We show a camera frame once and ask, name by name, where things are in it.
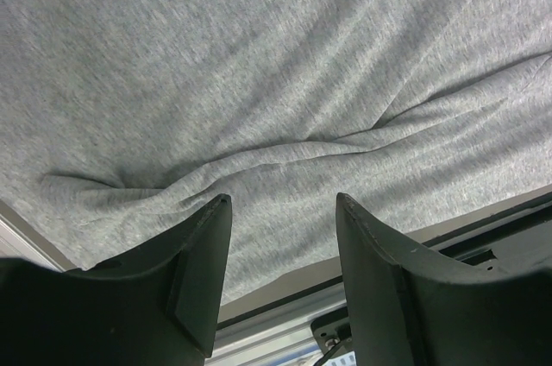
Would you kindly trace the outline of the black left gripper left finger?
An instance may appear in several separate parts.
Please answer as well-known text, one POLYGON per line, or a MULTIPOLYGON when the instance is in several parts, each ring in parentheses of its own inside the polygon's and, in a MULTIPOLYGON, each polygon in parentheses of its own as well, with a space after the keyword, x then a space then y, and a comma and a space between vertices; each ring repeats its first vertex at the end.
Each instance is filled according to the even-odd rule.
POLYGON ((1 261, 4 365, 202 365, 214 349, 228 195, 87 271, 1 261))

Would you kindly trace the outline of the grey adidas t-shirt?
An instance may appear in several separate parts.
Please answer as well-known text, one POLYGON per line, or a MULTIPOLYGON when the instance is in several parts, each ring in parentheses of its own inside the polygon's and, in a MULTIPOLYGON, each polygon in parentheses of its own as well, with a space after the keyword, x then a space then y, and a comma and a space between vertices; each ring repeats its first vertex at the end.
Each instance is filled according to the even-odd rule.
POLYGON ((551 0, 1 0, 1 198, 88 269, 232 198, 223 301, 551 182, 551 0))

